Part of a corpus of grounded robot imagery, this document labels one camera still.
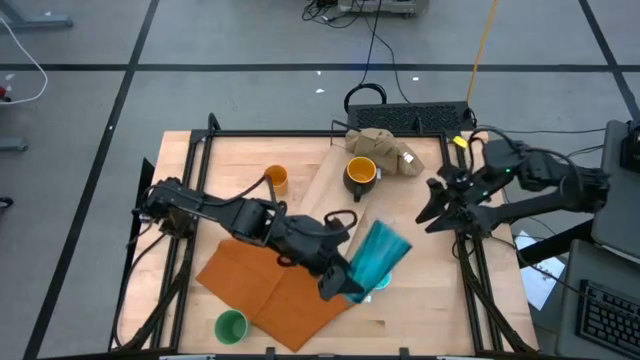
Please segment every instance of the green cup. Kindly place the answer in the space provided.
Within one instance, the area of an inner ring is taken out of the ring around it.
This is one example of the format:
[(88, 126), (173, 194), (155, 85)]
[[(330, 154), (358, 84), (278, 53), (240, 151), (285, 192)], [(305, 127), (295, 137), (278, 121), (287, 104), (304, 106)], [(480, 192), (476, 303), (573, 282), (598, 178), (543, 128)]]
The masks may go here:
[(238, 310), (225, 311), (216, 320), (216, 338), (225, 345), (239, 343), (248, 331), (249, 320)]

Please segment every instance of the white cable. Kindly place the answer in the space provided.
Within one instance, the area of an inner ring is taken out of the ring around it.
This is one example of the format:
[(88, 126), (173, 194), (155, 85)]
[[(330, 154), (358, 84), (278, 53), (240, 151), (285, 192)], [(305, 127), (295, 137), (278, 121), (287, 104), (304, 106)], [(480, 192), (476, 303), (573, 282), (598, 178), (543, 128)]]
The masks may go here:
[(13, 100), (11, 102), (4, 102), (4, 101), (0, 101), (0, 106), (8, 106), (8, 105), (17, 105), (17, 104), (22, 104), (22, 103), (26, 103), (29, 101), (33, 101), (33, 100), (37, 100), (38, 98), (40, 98), (40, 96), (42, 96), (42, 93), (44, 93), (44, 90), (47, 88), (47, 84), (49, 84), (49, 78), (47, 77), (47, 74), (44, 72), (44, 70), (42, 70), (42, 68), (40, 67), (40, 65), (38, 65), (38, 63), (33, 60), (33, 58), (31, 57), (31, 55), (29, 55), (29, 53), (27, 52), (27, 50), (25, 50), (22, 47), (22, 44), (20, 44), (20, 41), (18, 41), (18, 39), (16, 38), (16, 35), (13, 33), (13, 31), (11, 31), (11, 28), (9, 27), (9, 25), (6, 23), (6, 21), (4, 21), (4, 19), (2, 18), (2, 16), (0, 16), (0, 21), (2, 21), (2, 23), (4, 24), (4, 27), (7, 28), (7, 30), (9, 31), (9, 35), (11, 35), (11, 37), (13, 38), (13, 41), (16, 42), (16, 45), (18, 45), (18, 47), (20, 48), (20, 50), (22, 50), (22, 52), (27, 55), (27, 57), (29, 58), (29, 60), (31, 60), (31, 62), (38, 68), (38, 70), (40, 70), (40, 72), (42, 73), (42, 76), (44, 76), (44, 85), (42, 85), (42, 90), (40, 90), (40, 92), (38, 93), (38, 95), (29, 98), (29, 99), (21, 99), (21, 100)]

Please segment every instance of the mug handle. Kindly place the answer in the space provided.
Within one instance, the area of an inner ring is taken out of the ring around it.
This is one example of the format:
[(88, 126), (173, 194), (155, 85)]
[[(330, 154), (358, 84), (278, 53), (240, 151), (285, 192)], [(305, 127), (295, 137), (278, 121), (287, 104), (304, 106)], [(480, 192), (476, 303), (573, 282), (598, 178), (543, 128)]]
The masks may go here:
[(356, 185), (356, 190), (353, 192), (353, 201), (360, 202), (360, 198), (362, 198), (362, 185)]

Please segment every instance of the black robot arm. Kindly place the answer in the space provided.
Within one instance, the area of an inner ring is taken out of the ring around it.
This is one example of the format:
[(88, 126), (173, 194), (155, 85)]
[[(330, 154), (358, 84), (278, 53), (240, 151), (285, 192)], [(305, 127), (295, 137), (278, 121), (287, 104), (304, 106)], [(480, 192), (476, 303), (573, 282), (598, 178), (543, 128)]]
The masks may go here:
[[(176, 178), (158, 182), (147, 194), (138, 211), (154, 222), (162, 222), (160, 231), (164, 234), (189, 237), (195, 219), (215, 221), (233, 238), (277, 252), (279, 265), (301, 265), (311, 275), (320, 276), (318, 291), (324, 300), (364, 291), (349, 277), (349, 263), (338, 252), (338, 245), (349, 239), (348, 230), (357, 222), (353, 211), (329, 213), (322, 224), (306, 215), (286, 216), (284, 202), (241, 196), (220, 199), (189, 189)], [(353, 221), (345, 226), (332, 217), (340, 213), (351, 214)]]
[[(501, 223), (555, 210), (596, 212), (606, 203), (609, 184), (601, 169), (562, 164), (553, 151), (530, 148), (523, 142), (496, 140), (483, 149), (485, 166), (474, 173), (456, 166), (444, 166), (436, 179), (429, 179), (429, 203), (416, 218), (417, 223), (436, 218), (426, 231), (462, 230), (488, 237)], [(532, 199), (498, 207), (481, 205), (515, 178), (520, 187), (538, 192), (555, 190)]]

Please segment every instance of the orange cloth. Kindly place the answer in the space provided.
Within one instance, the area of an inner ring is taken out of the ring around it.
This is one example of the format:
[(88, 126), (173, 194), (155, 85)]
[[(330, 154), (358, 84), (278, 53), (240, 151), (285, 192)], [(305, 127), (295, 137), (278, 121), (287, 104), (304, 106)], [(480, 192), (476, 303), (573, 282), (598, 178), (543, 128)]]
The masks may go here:
[(277, 258), (271, 249), (223, 240), (196, 280), (295, 352), (350, 304), (342, 296), (323, 301), (317, 279)]

